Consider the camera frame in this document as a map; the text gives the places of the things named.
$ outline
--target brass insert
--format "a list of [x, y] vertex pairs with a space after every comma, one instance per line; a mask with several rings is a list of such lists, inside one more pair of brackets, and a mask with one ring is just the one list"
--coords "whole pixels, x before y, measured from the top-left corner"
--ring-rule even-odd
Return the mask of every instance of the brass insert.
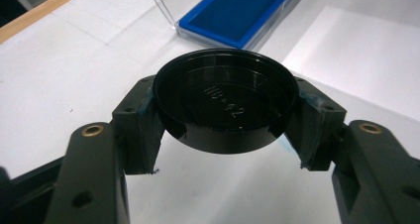
[[371, 133], [371, 134], [381, 134], [382, 133], [382, 129], [380, 129], [378, 126], [372, 124], [372, 123], [361, 123], [361, 125], [359, 125], [359, 128], [367, 133]]
[[83, 137], [95, 137], [99, 134], [101, 134], [104, 131], [104, 127], [101, 125], [92, 125], [89, 126], [81, 132], [81, 135]]

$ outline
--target wooden edge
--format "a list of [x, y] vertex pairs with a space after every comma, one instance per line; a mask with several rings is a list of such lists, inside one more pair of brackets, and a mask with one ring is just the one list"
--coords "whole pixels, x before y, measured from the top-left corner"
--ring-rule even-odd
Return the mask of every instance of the wooden edge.
[[0, 28], [0, 44], [3, 44], [11, 37], [20, 33], [22, 30], [26, 29], [30, 25], [36, 23], [38, 20], [42, 19], [44, 16], [52, 12], [54, 9], [59, 8], [61, 5], [65, 4], [70, 0], [47, 0], [46, 2], [40, 4], [19, 18], [13, 20], [12, 22], [6, 24]]

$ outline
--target screw hole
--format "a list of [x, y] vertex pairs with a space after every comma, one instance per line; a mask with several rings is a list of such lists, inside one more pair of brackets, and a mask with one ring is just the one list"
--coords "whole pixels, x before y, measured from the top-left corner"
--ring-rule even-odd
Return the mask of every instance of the screw hole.
[[405, 186], [402, 188], [402, 191], [410, 197], [420, 200], [420, 191], [416, 188], [411, 186]]
[[371, 134], [381, 134], [382, 130], [374, 125], [374, 124], [370, 124], [370, 123], [362, 123], [359, 128], [367, 133], [371, 133]]
[[135, 112], [136, 109], [135, 108], [126, 108], [126, 109], [124, 109], [124, 111], [126, 111], [126, 112]]
[[89, 205], [93, 200], [93, 195], [89, 191], [80, 192], [75, 195], [72, 201], [73, 207], [80, 209]]
[[81, 135], [83, 137], [94, 137], [94, 136], [97, 136], [97, 135], [101, 134], [103, 132], [103, 130], [104, 130], [103, 126], [93, 125], [93, 126], [85, 128], [81, 132]]
[[329, 110], [329, 111], [334, 111], [334, 107], [330, 106], [330, 105], [325, 105], [324, 108]]

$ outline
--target white surface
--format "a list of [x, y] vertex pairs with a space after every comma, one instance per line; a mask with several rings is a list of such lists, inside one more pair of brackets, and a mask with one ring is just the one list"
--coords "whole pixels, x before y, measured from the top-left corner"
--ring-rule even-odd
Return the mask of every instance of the white surface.
[[[419, 0], [300, 0], [260, 53], [307, 75], [349, 110], [347, 121], [368, 119], [383, 124], [411, 155], [420, 157], [420, 126], [412, 116], [418, 114], [418, 103], [405, 84], [412, 80], [387, 80], [390, 75], [406, 74], [397, 69], [402, 67], [384, 63], [380, 72], [387, 74], [378, 76], [377, 70], [367, 74], [372, 70], [355, 69], [349, 62], [340, 71], [330, 70], [333, 61], [328, 70], [321, 63], [306, 70], [308, 65], [299, 60], [301, 49], [314, 43], [308, 39], [321, 40], [321, 33], [326, 35], [326, 44], [312, 47], [314, 52], [303, 54], [302, 59], [312, 59], [315, 52], [335, 59], [334, 45], [347, 37], [341, 32], [349, 31], [343, 24], [358, 20], [363, 30], [356, 31], [357, 35], [365, 34], [374, 23], [387, 29], [387, 34], [375, 32], [380, 40], [398, 41], [402, 34], [407, 44], [418, 45], [419, 10]], [[334, 12], [341, 14], [338, 24], [320, 22]], [[314, 31], [319, 23], [332, 26], [331, 31]], [[198, 49], [203, 47], [176, 36], [153, 0], [71, 0], [0, 45], [0, 166], [16, 177], [63, 156], [72, 131], [87, 123], [110, 121], [112, 110], [136, 81], [155, 74], [172, 58]], [[352, 49], [339, 53], [353, 54]], [[400, 58], [405, 58], [403, 53], [396, 59]], [[323, 76], [306, 73], [317, 69], [325, 72]], [[410, 74], [420, 70], [409, 69]], [[391, 101], [397, 107], [383, 109], [383, 104], [375, 104], [360, 82], [339, 87], [340, 83], [324, 80], [342, 76], [343, 71], [345, 79], [369, 76], [377, 84], [388, 82], [390, 94], [404, 87], [399, 101]], [[371, 84], [371, 91], [378, 90]], [[404, 101], [412, 107], [399, 107]], [[301, 170], [298, 157], [282, 139], [254, 153], [215, 156], [165, 135], [156, 168], [160, 170], [156, 175], [128, 177], [132, 223], [340, 222], [331, 174]]]
[[326, 7], [283, 63], [420, 121], [419, 48], [420, 28]]

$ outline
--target transparent plastic box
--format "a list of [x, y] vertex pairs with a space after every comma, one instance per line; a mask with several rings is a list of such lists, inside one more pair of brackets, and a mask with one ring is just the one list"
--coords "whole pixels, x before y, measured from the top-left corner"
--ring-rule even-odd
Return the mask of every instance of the transparent plastic box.
[[185, 39], [213, 47], [252, 50], [290, 0], [155, 0]]

